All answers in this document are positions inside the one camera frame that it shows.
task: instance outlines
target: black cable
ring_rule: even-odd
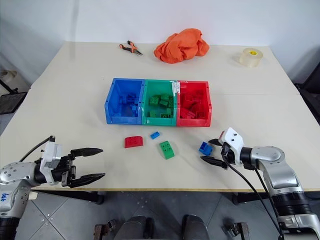
[[[45,144],[46,142],[48,142],[50,140],[50,138],[52,138],[53,136],[50,136],[48,138],[46,138],[45,140],[43,140],[42,142],[38,143],[36,146],[34,146],[30,151],[28,151],[20,160],[19,162],[23,162],[34,150],[36,150],[38,147],[40,147],[42,144]]]
[[[266,185],[265,185],[265,183],[264,183],[264,181],[263,181],[260,173],[258,172],[258,170],[257,170],[256,168],[254,169],[254,171],[255,171],[255,173],[258,175],[258,178],[259,178],[259,180],[260,180],[260,182],[261,182],[261,184],[262,184],[262,186],[263,186],[264,191],[265,191],[265,192],[267,193],[267,195],[268,195],[268,198],[269,198],[269,200],[270,200],[270,203],[271,203],[271,206],[272,206],[272,209],[273,209],[273,211],[274,211],[275,216],[278,217],[278,212],[277,212],[277,210],[276,210],[274,201],[272,200],[272,198],[271,198],[271,196],[270,196],[270,194],[269,194],[269,191],[268,191],[268,189],[267,189],[267,187],[266,187]]]
[[[257,190],[255,189],[255,187],[249,182],[248,179],[246,179],[245,176],[243,176],[241,174],[241,172],[239,172],[238,170],[236,170],[233,166],[231,166],[231,164],[224,158],[224,156],[222,156],[223,161],[228,165],[229,168],[231,168],[235,173],[237,173],[248,185],[249,187],[254,191],[254,193],[259,197],[260,202],[262,203],[264,209],[266,210],[266,212],[268,213],[269,217],[271,218],[271,221],[273,222],[273,225],[275,226],[275,228],[277,229],[277,231],[279,232],[279,234],[282,236],[282,232],[279,228],[279,226],[276,224],[275,220],[273,219],[273,217],[271,216],[269,210],[267,209],[267,206],[265,205],[263,199],[261,198],[260,194],[257,192]]]

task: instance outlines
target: green bin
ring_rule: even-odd
[[[176,126],[178,84],[178,81],[172,80],[145,80],[142,97],[143,125]],[[167,109],[172,109],[172,114],[168,114]]]

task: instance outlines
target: orange cloth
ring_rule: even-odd
[[[209,45],[202,40],[201,31],[196,28],[187,28],[180,33],[174,33],[167,40],[156,47],[154,55],[168,64],[175,64],[194,56],[204,56]]]

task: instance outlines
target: sticker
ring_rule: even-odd
[[[171,85],[172,85],[173,96],[175,96],[176,94],[180,93],[180,82],[172,81]]]

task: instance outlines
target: blue bin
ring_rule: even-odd
[[[144,79],[114,78],[104,109],[107,124],[142,124]]]

